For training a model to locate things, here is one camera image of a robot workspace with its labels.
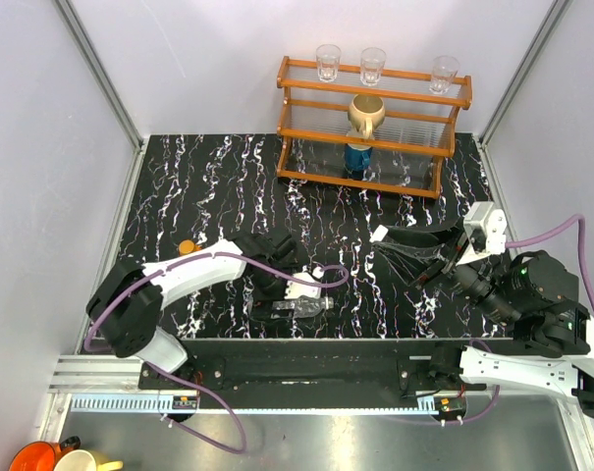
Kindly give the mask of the clear plastic bottle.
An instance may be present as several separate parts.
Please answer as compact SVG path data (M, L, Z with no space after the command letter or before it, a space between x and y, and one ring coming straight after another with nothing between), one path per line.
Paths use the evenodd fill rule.
M331 297L312 298L301 296L296 299L275 301L271 308L271 320L309 319L334 306Z

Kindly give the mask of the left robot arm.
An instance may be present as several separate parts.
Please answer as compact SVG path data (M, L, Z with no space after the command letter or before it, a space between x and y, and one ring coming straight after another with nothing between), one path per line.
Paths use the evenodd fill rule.
M179 299L249 276L263 299L283 297L287 281L246 262L250 258L288 274L297 241L284 230L267 235L238 232L189 255L153 263L120 260L85 307L97 332L119 358L136 356L160 369L175 389L193 379L194 365L182 342L159 326L161 312Z

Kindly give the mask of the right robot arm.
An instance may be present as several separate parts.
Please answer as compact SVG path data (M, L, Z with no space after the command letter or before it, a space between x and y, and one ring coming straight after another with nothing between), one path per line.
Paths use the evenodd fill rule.
M594 419L594 319L578 299L579 278L544 250L523 252L505 273L476 264L509 249L503 220L437 228L381 226L372 243L410 288L442 287L507 330L500 351L470 340L436 345L422 379L437 389L521 387L576 403Z

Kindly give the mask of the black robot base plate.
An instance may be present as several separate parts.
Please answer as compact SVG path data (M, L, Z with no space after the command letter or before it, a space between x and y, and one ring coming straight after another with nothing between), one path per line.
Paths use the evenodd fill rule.
M451 366L466 340L187 340L181 376L235 409L397 408L436 386L425 368Z

